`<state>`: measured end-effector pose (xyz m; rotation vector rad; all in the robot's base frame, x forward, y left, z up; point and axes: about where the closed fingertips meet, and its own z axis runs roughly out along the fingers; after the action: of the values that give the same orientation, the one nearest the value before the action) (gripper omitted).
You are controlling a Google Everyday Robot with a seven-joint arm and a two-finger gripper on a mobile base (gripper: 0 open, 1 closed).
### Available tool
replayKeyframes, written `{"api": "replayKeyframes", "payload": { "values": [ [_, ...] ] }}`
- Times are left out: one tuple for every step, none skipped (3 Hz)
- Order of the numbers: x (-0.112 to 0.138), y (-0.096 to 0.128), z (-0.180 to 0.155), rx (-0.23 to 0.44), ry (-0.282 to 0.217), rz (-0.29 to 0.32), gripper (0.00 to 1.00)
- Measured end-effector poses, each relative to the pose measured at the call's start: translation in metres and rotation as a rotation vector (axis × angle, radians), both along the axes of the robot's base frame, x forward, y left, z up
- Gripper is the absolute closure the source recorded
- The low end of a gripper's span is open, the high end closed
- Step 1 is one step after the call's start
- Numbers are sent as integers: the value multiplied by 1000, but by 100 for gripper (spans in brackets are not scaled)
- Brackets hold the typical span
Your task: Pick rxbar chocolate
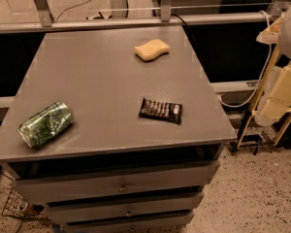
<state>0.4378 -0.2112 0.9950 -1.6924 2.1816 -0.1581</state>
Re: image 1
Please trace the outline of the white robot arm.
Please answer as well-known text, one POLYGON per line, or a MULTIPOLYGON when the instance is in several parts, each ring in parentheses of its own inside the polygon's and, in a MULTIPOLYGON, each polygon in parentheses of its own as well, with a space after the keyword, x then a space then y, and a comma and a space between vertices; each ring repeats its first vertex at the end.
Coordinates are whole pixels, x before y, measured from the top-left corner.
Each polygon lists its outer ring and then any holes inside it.
MULTIPOLYGON (((283 17, 261 32, 257 40, 277 43, 279 52, 291 60, 291 7, 283 17)), ((278 122, 291 108, 291 63, 283 68, 272 67, 263 91, 254 119, 258 125, 269 126, 278 122)))

